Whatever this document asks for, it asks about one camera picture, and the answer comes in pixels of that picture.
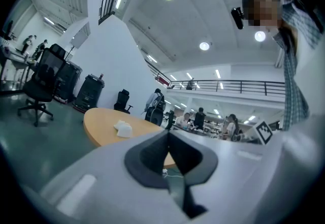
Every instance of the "round ceiling light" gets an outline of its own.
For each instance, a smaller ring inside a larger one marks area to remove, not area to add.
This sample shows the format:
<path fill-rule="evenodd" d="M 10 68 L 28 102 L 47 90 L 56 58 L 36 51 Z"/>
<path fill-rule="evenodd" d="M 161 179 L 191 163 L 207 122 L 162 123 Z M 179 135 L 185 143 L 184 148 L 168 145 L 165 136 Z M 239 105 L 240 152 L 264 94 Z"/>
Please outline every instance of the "round ceiling light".
<path fill-rule="evenodd" d="M 263 31 L 257 31 L 255 33 L 255 40 L 258 42 L 262 42 L 265 40 L 265 33 Z"/>
<path fill-rule="evenodd" d="M 209 50 L 210 48 L 210 45 L 208 43 L 200 43 L 200 49 L 203 50 L 203 51 L 207 51 Z"/>

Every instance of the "office chair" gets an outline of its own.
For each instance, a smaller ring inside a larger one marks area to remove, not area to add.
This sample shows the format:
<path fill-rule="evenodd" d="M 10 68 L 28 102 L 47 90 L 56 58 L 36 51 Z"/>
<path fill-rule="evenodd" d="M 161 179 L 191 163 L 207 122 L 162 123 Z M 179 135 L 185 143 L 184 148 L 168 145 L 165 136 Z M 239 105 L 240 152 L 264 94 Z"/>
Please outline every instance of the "office chair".
<path fill-rule="evenodd" d="M 174 111 L 171 110 L 169 112 L 168 125 L 167 125 L 167 127 L 165 129 L 170 130 L 174 122 L 175 122 L 174 121 Z"/>
<path fill-rule="evenodd" d="M 127 101 L 130 98 L 128 94 L 129 92 L 125 89 L 118 93 L 117 102 L 114 105 L 114 110 L 118 110 L 130 114 L 129 109 L 132 108 L 133 106 L 129 105 L 128 109 L 127 110 L 125 109 Z"/>
<path fill-rule="evenodd" d="M 34 126 L 38 126 L 38 110 L 50 115 L 51 120 L 53 120 L 53 114 L 46 110 L 44 103 L 40 102 L 52 101 L 56 89 L 57 75 L 63 68 L 64 63 L 64 59 L 57 53 L 49 48 L 44 50 L 36 72 L 31 77 L 31 80 L 27 81 L 23 87 L 25 94 L 34 99 L 35 102 L 27 99 L 26 104 L 31 105 L 19 108 L 17 111 L 18 116 L 21 116 L 21 110 L 34 109 L 36 117 Z"/>

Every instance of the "white shirt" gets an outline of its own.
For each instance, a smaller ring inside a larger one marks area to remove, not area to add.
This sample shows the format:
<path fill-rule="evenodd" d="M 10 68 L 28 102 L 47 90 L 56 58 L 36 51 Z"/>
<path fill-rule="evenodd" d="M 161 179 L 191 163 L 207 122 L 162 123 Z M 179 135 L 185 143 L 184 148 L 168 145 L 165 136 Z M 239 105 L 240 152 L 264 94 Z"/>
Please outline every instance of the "white shirt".
<path fill-rule="evenodd" d="M 234 123 L 230 122 L 227 126 L 227 130 L 229 131 L 229 136 L 232 137 L 235 132 L 236 126 Z"/>
<path fill-rule="evenodd" d="M 181 127 L 187 127 L 187 120 L 185 120 L 184 116 L 179 116 L 175 121 L 176 125 L 181 125 Z"/>

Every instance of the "round wooden table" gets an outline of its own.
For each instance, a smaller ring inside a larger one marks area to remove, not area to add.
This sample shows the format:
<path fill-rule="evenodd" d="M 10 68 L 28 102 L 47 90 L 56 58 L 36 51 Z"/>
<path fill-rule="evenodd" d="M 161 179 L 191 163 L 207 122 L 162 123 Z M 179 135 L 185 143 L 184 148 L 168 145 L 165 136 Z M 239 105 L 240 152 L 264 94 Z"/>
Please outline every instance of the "round wooden table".
<path fill-rule="evenodd" d="M 143 119 L 131 116 L 130 114 L 107 108 L 89 109 L 84 116 L 83 126 L 87 136 L 96 146 L 104 146 L 120 141 L 127 140 L 117 136 L 117 130 L 114 125 L 119 121 L 125 121 L 132 126 L 133 137 L 142 136 L 163 130 L 158 125 L 145 121 Z M 175 165 L 174 160 L 168 153 L 164 166 L 166 168 Z"/>

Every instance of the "concrete floor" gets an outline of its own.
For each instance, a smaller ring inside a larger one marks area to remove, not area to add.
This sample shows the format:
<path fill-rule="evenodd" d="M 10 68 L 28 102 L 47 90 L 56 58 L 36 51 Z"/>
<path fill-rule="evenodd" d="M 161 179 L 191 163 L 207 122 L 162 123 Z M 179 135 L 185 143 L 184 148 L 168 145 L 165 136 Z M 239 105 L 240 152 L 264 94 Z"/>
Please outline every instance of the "concrete floor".
<path fill-rule="evenodd" d="M 21 117 L 17 116 L 17 109 L 26 106 L 26 98 L 24 94 L 0 97 L 0 144 L 19 182 L 38 192 L 56 174 L 96 147 L 84 131 L 84 114 L 53 100 L 46 106 L 54 120 L 42 114 L 39 126 L 35 127 L 34 110 L 22 111 Z M 168 174 L 180 176 L 177 168 Z M 166 179 L 171 196 L 181 199 L 183 178 Z"/>

